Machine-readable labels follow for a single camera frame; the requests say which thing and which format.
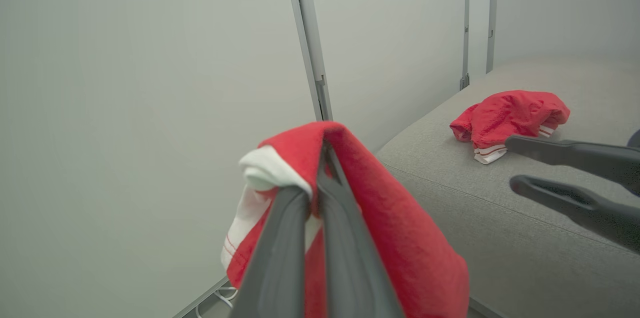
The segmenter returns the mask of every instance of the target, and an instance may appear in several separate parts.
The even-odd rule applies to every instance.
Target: fabric surface
[[[506,152],[510,136],[550,137],[567,122],[570,111],[558,96],[549,92],[506,91],[490,95],[467,108],[450,129],[462,142],[473,142],[473,157],[488,165]]]
[[[552,91],[571,119],[551,140],[626,145],[640,128],[640,67],[598,59],[531,59],[472,80],[398,134],[377,157],[418,200],[468,264],[471,295],[508,318],[622,318],[640,312],[640,256],[509,188],[526,174],[588,188],[640,207],[621,186],[508,154],[474,164],[448,124],[505,90]]]
[[[305,228],[304,316],[327,316],[322,223],[316,177],[323,140],[331,143],[393,288],[408,318],[463,318],[469,275],[434,221],[386,168],[340,124],[315,122],[261,143],[240,161],[247,188],[222,250],[239,288],[277,188],[296,185],[313,197]]]

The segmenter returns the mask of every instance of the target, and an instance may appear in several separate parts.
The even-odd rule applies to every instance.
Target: vertical metal pole
[[[489,0],[489,40],[487,41],[486,50],[486,72],[489,73],[494,69],[494,48],[496,46],[496,10],[498,9],[498,0]]]
[[[462,79],[460,90],[469,86],[469,0],[464,0],[464,48],[462,49]]]
[[[291,0],[317,120],[333,120],[314,0]]]

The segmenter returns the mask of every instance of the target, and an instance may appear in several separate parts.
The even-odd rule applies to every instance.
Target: red cloth
[[[570,113],[553,93],[506,91],[467,108],[450,128],[458,141],[473,142],[476,159],[494,161],[505,154],[508,137],[549,137]]]
[[[272,146],[309,183],[314,195],[312,207],[317,207],[316,175],[323,139],[332,144],[338,156],[407,318],[466,317],[469,274],[464,259],[410,193],[343,125],[304,125],[264,141],[261,147]],[[268,209],[231,257],[227,275],[236,287],[242,283],[267,215]],[[305,264],[304,316],[325,318],[322,230],[307,250]]]

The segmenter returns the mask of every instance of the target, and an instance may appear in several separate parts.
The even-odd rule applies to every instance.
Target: gray couch
[[[387,143],[377,156],[468,264],[471,298],[507,318],[640,317],[640,255],[513,193],[527,174],[640,207],[615,183],[508,152],[482,165],[449,124],[506,90],[550,91],[571,109],[551,140],[626,145],[640,129],[640,67],[600,59],[529,59],[476,79]]]

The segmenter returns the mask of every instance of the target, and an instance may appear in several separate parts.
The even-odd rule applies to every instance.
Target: metal frame
[[[496,11],[498,10],[498,0],[489,0],[489,40],[486,50],[486,72],[494,69],[494,48],[496,46]]]
[[[329,101],[322,46],[320,45],[316,7],[313,3],[314,0],[291,0],[297,35],[302,49],[302,60],[313,98],[315,117],[318,121],[330,121],[333,120],[333,114]]]
[[[481,300],[478,300],[476,297],[473,297],[473,296],[469,297],[469,307],[471,309],[474,309],[476,312],[482,314],[486,318],[506,318],[505,315],[496,311],[495,309],[492,309],[491,307],[487,306],[484,302],[482,302]]]
[[[190,311],[193,311],[196,307],[198,307],[202,302],[205,302],[207,298],[212,296],[218,289],[224,286],[224,284],[226,284],[227,282],[229,282],[229,279],[227,278],[227,276],[224,276],[223,279],[218,281],[218,283],[214,284],[212,288],[209,288],[205,293],[203,293],[200,297],[198,297],[198,299],[194,300],[190,305],[185,307],[185,309],[178,312],[178,314],[176,314],[173,318],[183,318],[184,316],[189,314]]]
[[[462,49],[462,78],[460,90],[469,86],[469,0],[464,0],[464,48]]]

